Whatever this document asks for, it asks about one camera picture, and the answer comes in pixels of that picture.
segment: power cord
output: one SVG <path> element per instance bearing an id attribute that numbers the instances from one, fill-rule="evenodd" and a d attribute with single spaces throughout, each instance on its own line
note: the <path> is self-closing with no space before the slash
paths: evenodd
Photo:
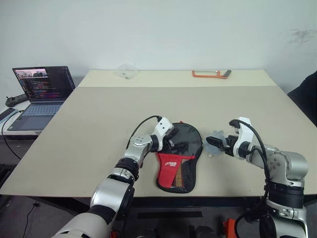
<path id="1" fill-rule="evenodd" d="M 229 122 L 230 125 L 233 125 L 234 122 L 237 122 L 237 123 L 241 123 L 243 125 L 245 125 L 247 128 L 249 128 L 253 134 L 256 136 L 259 144 L 260 144 L 260 147 L 261 149 L 255 147 L 253 148 L 250 152 L 248 152 L 248 154 L 251 154 L 251 153 L 254 153 L 255 151 L 257 151 L 259 153 L 259 155 L 261 156 L 262 158 L 262 161 L 263 161 L 263 164 L 264 164 L 264 174 L 265 174 L 265 183 L 268 184 L 269 183 L 269 180 L 270 180 L 270 175 L 269 175 L 269 169 L 268 169 L 268 164 L 267 164 L 267 155 L 266 155 L 266 150 L 265 150 L 265 147 L 264 147 L 264 144 L 261 140 L 261 137 L 260 135 L 258 134 L 258 132 L 248 123 L 246 123 L 245 121 L 242 121 L 242 120 L 239 120 L 239 119 L 233 119 Z M 239 221 L 246 217 L 247 215 L 251 215 L 251 214 L 260 214 L 260 215 L 264 215 L 265 213 L 267 213 L 267 208 L 264 206 L 264 202 L 268 196 L 268 190 L 267 190 L 267 186 L 264 187 L 265 189 L 265 193 L 264 193 L 264 196 L 261 198 L 261 201 L 260 203 L 251 208 L 249 211 L 243 213 L 242 215 L 240 215 L 237 220 L 235 221 L 234 223 L 234 231 L 236 233 L 236 236 L 237 238 L 240 238 L 239 234 L 238 234 L 238 230 L 237 230 L 237 226 L 238 226 L 238 223 Z"/>
<path id="2" fill-rule="evenodd" d="M 141 123 L 140 123 L 140 124 L 134 129 L 134 131 L 132 132 L 132 134 L 131 134 L 131 136 L 130 136 L 130 138 L 129 138 L 129 141 L 128 141 L 127 146 L 126 146 L 125 149 L 127 149 L 127 148 L 129 147 L 130 140 L 131 140 L 131 138 L 134 136 L 134 134 L 136 133 L 136 131 L 139 129 L 139 127 L 140 127 L 143 123 L 145 123 L 147 120 L 152 119 L 152 118 L 157 118 L 158 121 L 160 121 L 160 120 L 162 119 L 162 117 L 160 117 L 160 116 L 150 116 L 150 117 L 144 119 L 143 121 L 141 121 Z"/>
<path id="3" fill-rule="evenodd" d="M 23 111 L 24 111 L 24 110 L 17 111 L 17 112 L 15 112 L 14 114 L 12 114 L 11 116 L 9 116 L 9 118 L 3 123 L 2 128 L 1 128 L 1 135 L 2 135 L 2 137 L 3 137 L 3 139 L 4 139 L 5 144 L 7 145 L 7 147 L 9 148 L 9 150 L 10 150 L 19 160 L 21 160 L 21 157 L 18 156 L 18 155 L 11 149 L 11 147 L 9 146 L 9 144 L 8 144 L 8 142 L 7 142 L 6 138 L 5 138 L 5 136 L 3 135 L 3 128 L 4 128 L 4 125 L 7 123 L 7 121 L 8 121 L 11 117 L 13 117 L 15 114 L 21 113 L 21 112 L 23 112 Z"/>
<path id="4" fill-rule="evenodd" d="M 26 215 L 26 225 L 25 225 L 25 228 L 24 228 L 24 233 L 23 233 L 22 238 L 25 238 L 26 229 L 27 229 L 28 223 L 29 223 L 29 215 L 31 214 L 31 212 L 33 211 L 33 209 L 35 207 L 39 207 L 39 206 L 40 206 L 40 204 L 38 202 L 33 203 L 33 207 L 31 209 L 31 211 L 29 211 L 28 215 Z"/>

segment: beige tabletop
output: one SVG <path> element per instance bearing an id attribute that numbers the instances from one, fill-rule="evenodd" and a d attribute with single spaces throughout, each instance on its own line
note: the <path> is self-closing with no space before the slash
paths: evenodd
<path id="1" fill-rule="evenodd" d="M 63 104 L 11 176 L 1 194 L 89 197 L 122 157 L 135 126 L 150 115 L 234 134 L 228 122 L 251 119 L 265 144 L 304 155 L 305 194 L 317 193 L 317 129 L 262 70 L 233 71 L 228 79 L 193 78 L 190 71 L 141 71 L 130 79 L 92 70 Z M 155 120 L 138 133 L 151 133 Z M 159 163 L 149 154 L 135 196 L 256 196 L 264 172 L 226 155 L 197 162 L 194 190 L 167 193 L 156 186 Z"/>

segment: phone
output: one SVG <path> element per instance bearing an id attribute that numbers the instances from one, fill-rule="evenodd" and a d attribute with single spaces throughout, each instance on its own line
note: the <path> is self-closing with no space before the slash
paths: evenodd
<path id="1" fill-rule="evenodd" d="M 12 114 L 18 112 L 18 109 L 8 108 L 0 114 L 0 123 L 5 122 Z"/>

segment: laptop keyboard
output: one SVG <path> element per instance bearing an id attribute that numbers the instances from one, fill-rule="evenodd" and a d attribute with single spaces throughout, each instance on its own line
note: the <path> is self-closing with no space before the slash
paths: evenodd
<path id="1" fill-rule="evenodd" d="M 23 116 L 54 116 L 61 104 L 52 105 L 30 105 L 24 112 Z"/>

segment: gray floor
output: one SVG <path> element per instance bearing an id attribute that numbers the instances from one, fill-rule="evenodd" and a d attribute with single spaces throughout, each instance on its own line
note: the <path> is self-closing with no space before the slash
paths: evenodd
<path id="1" fill-rule="evenodd" d="M 23 156 L 32 144 L 31 141 L 10 141 L 14 151 Z M 4 141 L 0 139 L 0 164 L 17 164 L 19 160 L 11 154 L 5 146 Z M 26 215 L 32 208 L 33 199 L 15 196 L 11 198 L 11 204 L 0 214 L 0 238 L 22 238 Z M 317 237 L 317 204 L 312 204 L 308 209 L 308 226 L 311 238 Z M 201 211 L 201 218 L 181 218 L 181 219 L 139 219 L 138 214 L 144 212 L 166 212 L 166 211 Z M 210 226 L 215 231 L 220 231 L 219 224 L 227 218 L 237 218 L 243 212 L 242 208 L 132 208 L 127 219 L 126 237 L 133 238 L 138 231 L 144 228 L 156 228 L 166 226 Z M 60 209 L 40 203 L 29 216 L 29 225 L 27 229 L 28 238 L 49 238 L 54 235 L 64 224 L 73 216 Z M 241 222 L 239 228 L 241 237 L 259 237 L 258 224 L 252 225 Z"/>

